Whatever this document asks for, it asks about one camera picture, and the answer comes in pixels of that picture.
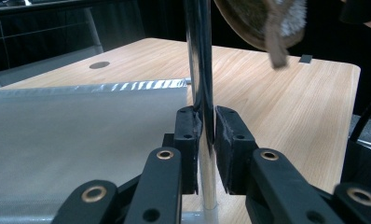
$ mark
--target screw hole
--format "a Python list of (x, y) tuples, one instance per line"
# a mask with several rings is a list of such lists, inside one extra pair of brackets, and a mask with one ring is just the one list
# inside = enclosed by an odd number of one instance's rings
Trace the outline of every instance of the screw hole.
[(173, 156), (174, 156), (173, 153), (169, 150), (162, 150), (159, 153), (157, 153), (157, 157), (160, 158), (161, 160), (168, 160)]
[(325, 223), (324, 217), (318, 212), (309, 211), (309, 212), (307, 212), (307, 217), (313, 223), (316, 223), (316, 224)]
[(351, 197), (355, 202), (361, 203), (365, 206), (371, 206), (371, 193), (357, 188), (349, 188), (347, 190), (349, 197)]
[(143, 213), (143, 219), (147, 222), (155, 222), (159, 219), (159, 210), (148, 209)]
[(103, 186), (94, 186), (86, 189), (83, 194), (81, 195), (81, 199), (85, 203), (96, 203), (100, 199), (104, 198), (106, 195), (107, 190)]
[(261, 152), (261, 157), (268, 161), (276, 161), (279, 156), (276, 153), (270, 151), (263, 151)]

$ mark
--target metal rod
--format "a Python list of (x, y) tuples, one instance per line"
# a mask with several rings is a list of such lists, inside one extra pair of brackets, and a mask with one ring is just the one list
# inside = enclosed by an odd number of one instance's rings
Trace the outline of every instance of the metal rod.
[(85, 24), (86, 23), (84, 23), (84, 22), (79, 22), (79, 23), (74, 23), (74, 24), (70, 24), (70, 25), (56, 26), (56, 27), (48, 28), (48, 29), (44, 29), (44, 30), (38, 30), (38, 31), (32, 31), (32, 32), (25, 32), (25, 33), (21, 33), (21, 34), (18, 34), (18, 35), (0, 36), (0, 39), (8, 39), (8, 38), (12, 38), (12, 37), (21, 36), (21, 35), (33, 35), (33, 34), (43, 33), (45, 31), (58, 30), (58, 29), (66, 28), (66, 27), (73, 27), (73, 26), (85, 25)]
[(184, 2), (194, 109), (199, 114), (203, 124), (199, 144), (200, 182), (204, 208), (212, 210), (217, 206), (217, 201), (213, 150), (211, 1), (185, 0)]
[(90, 13), (90, 8), (86, 7), (84, 8), (84, 14), (87, 17), (88, 26), (89, 26), (89, 32), (92, 36), (93, 45), (95, 46), (96, 53), (101, 54), (103, 53), (103, 47), (101, 44), (101, 40), (98, 36), (98, 31), (96, 30), (95, 21), (93, 20), (92, 13)]
[(5, 46), (5, 53), (6, 53), (6, 60), (7, 60), (7, 68), (11, 68), (10, 67), (10, 59), (8, 57), (8, 50), (7, 50), (7, 44), (6, 44), (6, 40), (5, 40), (5, 33), (3, 32), (3, 25), (2, 25), (2, 21), (0, 21), (0, 34), (2, 35), (2, 39), (3, 39), (3, 46)]

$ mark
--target wooden table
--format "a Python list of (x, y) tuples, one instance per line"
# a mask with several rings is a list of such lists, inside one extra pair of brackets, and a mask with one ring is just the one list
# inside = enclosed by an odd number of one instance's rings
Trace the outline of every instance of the wooden table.
[[(214, 104), (237, 110), (260, 147), (279, 150), (310, 184), (332, 192), (342, 171), (360, 68), (298, 61), (290, 57), (288, 68), (274, 71), (264, 52), (213, 47)], [(110, 64), (89, 68), (97, 62)], [(3, 89), (183, 77), (189, 77), (186, 43), (148, 38)], [(217, 201), (220, 223), (250, 222), (244, 197), (226, 195), (218, 174)], [(184, 196), (183, 210), (200, 210), (201, 203), (199, 196)]]

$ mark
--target gray fabric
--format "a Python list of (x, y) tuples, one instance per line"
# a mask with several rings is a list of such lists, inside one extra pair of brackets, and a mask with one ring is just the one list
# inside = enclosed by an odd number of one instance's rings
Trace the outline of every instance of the gray fabric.
[(79, 185), (139, 175), (183, 80), (0, 91), (0, 223), (47, 223)]

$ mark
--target bristles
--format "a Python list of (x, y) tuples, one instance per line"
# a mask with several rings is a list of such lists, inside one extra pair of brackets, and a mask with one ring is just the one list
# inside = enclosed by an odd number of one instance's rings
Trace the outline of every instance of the bristles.
[(294, 0), (282, 21), (281, 36), (293, 35), (303, 29), (306, 25), (306, 16), (306, 0)]

